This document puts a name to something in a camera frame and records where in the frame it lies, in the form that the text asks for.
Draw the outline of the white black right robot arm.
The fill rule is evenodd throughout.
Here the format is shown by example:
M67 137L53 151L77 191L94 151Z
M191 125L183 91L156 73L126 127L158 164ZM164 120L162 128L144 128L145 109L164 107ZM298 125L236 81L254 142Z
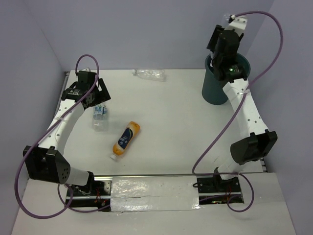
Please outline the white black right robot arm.
M217 25L208 44L213 53L211 67L214 78L227 96L240 130L240 140L230 146L230 155L215 169L212 184L224 191L230 180L249 162L265 157L276 143L275 131L262 120L249 89L248 74L237 58L241 36L235 29Z

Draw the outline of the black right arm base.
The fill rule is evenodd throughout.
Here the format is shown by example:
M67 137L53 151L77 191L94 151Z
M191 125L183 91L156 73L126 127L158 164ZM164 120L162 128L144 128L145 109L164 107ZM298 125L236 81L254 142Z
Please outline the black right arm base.
M237 177L229 180L222 180L220 176L200 177L197 178L193 187L198 189L200 195L223 195L241 192Z

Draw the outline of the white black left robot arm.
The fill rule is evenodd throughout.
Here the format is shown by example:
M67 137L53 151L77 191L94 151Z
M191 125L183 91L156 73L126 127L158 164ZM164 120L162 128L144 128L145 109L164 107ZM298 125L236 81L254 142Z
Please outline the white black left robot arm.
M28 155L25 164L33 180L72 185L84 195L95 191L94 174L71 167L63 156L66 142L80 116L95 105L110 100L103 79L95 80L96 73L80 70L77 81L63 91L59 110L51 125L54 129Z

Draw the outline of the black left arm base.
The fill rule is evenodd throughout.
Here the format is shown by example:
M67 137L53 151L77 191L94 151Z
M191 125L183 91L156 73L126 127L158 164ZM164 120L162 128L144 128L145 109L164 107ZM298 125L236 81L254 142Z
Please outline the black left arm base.
M77 210L111 211L111 180L94 180L90 187L71 186L73 199L70 207Z

